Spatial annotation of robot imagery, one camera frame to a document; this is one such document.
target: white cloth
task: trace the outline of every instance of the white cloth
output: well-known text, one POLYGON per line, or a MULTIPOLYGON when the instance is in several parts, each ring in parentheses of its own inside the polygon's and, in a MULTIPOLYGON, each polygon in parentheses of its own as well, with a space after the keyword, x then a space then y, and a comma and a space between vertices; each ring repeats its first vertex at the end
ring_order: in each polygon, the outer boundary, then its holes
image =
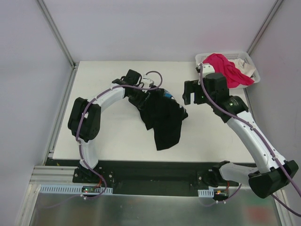
POLYGON ((242 59, 229 60, 235 64, 235 67, 240 70, 240 72, 249 78, 256 71, 256 67, 253 65, 247 64, 242 59))

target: gray wall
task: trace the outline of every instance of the gray wall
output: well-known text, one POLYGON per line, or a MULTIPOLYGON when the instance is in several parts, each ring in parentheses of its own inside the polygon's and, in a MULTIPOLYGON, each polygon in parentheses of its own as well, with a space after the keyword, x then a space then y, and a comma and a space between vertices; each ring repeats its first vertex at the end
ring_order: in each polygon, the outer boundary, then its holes
POLYGON ((75 61, 246 51, 275 0, 45 0, 75 61))
MULTIPOLYGON (((301 1, 287 0, 251 55, 261 81, 247 89, 263 132, 288 160, 301 168, 301 1)), ((301 170, 294 180, 301 187, 301 170)), ((289 185, 290 205, 301 212, 301 199, 289 185)), ((296 218, 297 225, 301 219, 296 218)))
POLYGON ((15 224, 71 68, 34 0, 0 7, 0 225, 15 224))

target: pink towel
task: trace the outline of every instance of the pink towel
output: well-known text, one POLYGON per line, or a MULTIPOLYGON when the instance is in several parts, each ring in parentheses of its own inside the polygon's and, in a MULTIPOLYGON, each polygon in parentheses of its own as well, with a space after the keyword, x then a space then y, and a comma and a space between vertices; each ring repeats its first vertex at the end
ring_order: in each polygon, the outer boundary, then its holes
POLYGON ((227 60, 223 54, 213 53, 209 55, 204 61, 204 64, 213 66, 215 72, 222 73, 227 78, 228 88, 235 88, 239 84, 249 86, 254 83, 254 80, 242 74, 237 69, 233 62, 227 60))

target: white laundry basket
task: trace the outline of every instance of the white laundry basket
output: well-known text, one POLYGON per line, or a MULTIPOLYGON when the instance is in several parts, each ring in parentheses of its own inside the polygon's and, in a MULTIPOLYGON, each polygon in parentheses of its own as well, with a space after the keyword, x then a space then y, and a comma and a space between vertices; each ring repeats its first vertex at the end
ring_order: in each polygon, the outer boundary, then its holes
MULTIPOLYGON (((249 54, 247 54, 246 52, 217 52, 220 54, 223 54, 228 60, 235 60, 235 59, 242 59, 244 60, 245 63, 250 64, 250 65, 254 65, 252 59, 250 58, 249 54)), ((202 63, 210 54, 212 53, 202 53, 202 54, 197 54, 196 55, 196 63, 202 63)), ((257 72, 257 70, 253 73, 253 75, 251 76, 251 78, 254 80, 254 83, 257 83, 260 81, 260 77, 259 74, 257 72)), ((235 89, 243 89, 246 88, 247 86, 244 85, 238 85, 237 87, 235 87, 235 89)))

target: folded garment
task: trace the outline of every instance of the folded garment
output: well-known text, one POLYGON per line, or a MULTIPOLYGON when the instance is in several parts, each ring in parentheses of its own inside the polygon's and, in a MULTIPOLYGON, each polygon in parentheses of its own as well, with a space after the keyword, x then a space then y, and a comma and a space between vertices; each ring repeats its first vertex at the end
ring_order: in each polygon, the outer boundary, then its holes
POLYGON ((245 63, 244 60, 238 58, 235 60, 229 60, 230 62, 233 62, 235 67, 240 70, 240 72, 249 78, 253 75, 253 73, 256 71, 256 67, 253 65, 250 65, 248 63, 245 63))
POLYGON ((148 91, 150 96, 138 109, 146 129, 154 128, 157 150, 168 149, 180 141, 182 120, 188 117, 186 109, 178 104, 165 89, 148 91))
POLYGON ((213 53, 203 63, 212 65, 216 73, 222 73, 227 78, 228 88, 236 88, 239 84, 249 86, 254 83, 253 79, 242 74, 223 54, 213 53))

